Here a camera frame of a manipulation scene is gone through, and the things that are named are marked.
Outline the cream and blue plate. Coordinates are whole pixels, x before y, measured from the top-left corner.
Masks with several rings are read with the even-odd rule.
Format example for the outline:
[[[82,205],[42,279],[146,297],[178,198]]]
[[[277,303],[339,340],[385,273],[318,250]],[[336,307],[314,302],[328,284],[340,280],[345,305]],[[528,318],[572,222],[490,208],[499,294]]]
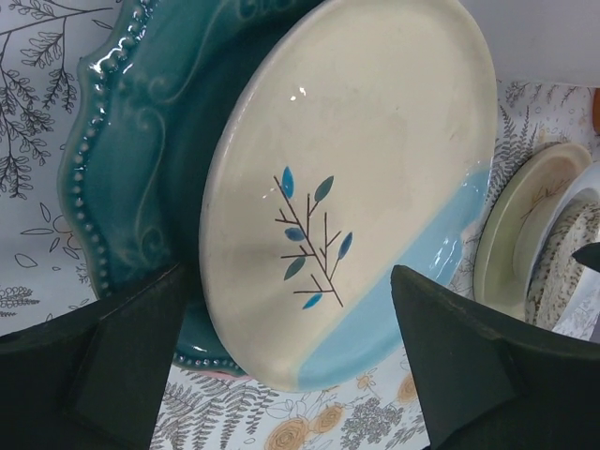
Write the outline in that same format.
[[[327,1],[300,20],[238,99],[202,201],[204,297],[240,368],[314,391],[391,353],[391,270],[451,280],[496,126],[459,2]]]

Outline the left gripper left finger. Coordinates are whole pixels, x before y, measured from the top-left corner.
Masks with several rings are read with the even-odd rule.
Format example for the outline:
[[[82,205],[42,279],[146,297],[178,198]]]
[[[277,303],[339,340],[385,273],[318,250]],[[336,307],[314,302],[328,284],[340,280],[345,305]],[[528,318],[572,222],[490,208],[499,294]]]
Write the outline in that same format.
[[[4,449],[146,449],[186,308],[175,265],[1,338]]]

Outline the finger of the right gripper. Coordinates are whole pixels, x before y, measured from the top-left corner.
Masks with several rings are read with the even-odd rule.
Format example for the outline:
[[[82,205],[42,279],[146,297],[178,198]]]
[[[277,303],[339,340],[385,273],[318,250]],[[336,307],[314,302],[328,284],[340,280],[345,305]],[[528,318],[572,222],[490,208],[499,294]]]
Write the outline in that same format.
[[[591,270],[600,270],[600,243],[587,244],[575,251],[572,257]]]

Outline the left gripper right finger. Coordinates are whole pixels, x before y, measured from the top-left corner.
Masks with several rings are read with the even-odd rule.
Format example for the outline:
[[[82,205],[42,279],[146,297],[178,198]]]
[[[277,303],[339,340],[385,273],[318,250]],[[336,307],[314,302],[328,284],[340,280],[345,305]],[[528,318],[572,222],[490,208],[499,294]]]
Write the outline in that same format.
[[[406,266],[393,302],[432,449],[596,449],[599,346],[521,322]]]

